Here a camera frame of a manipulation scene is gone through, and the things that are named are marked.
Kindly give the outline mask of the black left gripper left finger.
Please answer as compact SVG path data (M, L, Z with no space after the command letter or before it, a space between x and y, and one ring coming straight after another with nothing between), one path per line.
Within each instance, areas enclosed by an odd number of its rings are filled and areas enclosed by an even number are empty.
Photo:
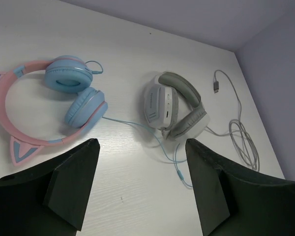
M100 144L88 139L0 178L0 236L74 236L81 231Z

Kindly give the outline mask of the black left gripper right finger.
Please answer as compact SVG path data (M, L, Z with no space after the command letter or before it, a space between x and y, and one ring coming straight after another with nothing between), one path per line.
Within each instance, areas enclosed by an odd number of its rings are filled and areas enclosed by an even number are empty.
M295 181L242 166L195 139L185 145L205 236L295 236Z

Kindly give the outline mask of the pink blue cat-ear headphones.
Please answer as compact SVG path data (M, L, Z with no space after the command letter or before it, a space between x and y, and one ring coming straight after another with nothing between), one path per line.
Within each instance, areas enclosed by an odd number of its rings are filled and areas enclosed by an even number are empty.
M8 135L14 166L93 129L108 109L104 93L93 86L103 71L94 60L70 55L0 71L0 127Z

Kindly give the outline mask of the white grey gaming headset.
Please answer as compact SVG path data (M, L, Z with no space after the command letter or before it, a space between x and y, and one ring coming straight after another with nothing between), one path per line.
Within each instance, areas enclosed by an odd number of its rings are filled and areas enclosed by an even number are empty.
M191 112L181 120L177 119L179 95L191 106ZM164 139L183 143L197 138L210 122L198 91L176 73L165 71L156 75L145 89L144 100L148 125L161 131Z

